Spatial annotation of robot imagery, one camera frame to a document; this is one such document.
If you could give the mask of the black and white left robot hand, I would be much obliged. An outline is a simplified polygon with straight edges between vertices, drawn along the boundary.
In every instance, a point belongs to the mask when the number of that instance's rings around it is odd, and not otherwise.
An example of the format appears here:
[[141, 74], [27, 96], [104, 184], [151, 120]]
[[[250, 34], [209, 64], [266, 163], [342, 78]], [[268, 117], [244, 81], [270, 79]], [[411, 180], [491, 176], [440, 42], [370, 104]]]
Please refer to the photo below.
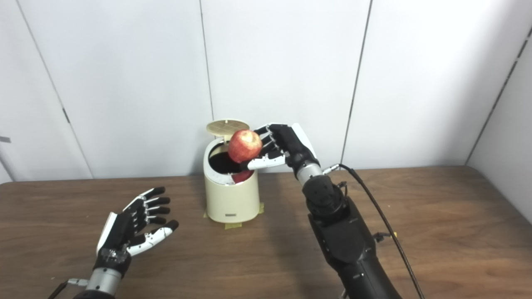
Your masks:
[[149, 189], [120, 213], [110, 212], [97, 244], [94, 269], [115, 270], [123, 278], [134, 256], [172, 235], [179, 223], [163, 217], [170, 213], [170, 198], [164, 193], [163, 186]]

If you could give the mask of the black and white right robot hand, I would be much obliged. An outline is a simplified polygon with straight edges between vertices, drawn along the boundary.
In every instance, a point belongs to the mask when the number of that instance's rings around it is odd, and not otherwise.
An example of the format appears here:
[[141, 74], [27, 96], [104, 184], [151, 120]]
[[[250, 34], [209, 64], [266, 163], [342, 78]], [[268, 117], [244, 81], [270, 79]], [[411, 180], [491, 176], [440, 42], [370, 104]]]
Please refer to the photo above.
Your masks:
[[311, 165], [320, 169], [315, 151], [300, 124], [268, 123], [253, 131], [260, 136], [263, 146], [257, 157], [238, 163], [240, 170], [287, 165], [297, 174]]

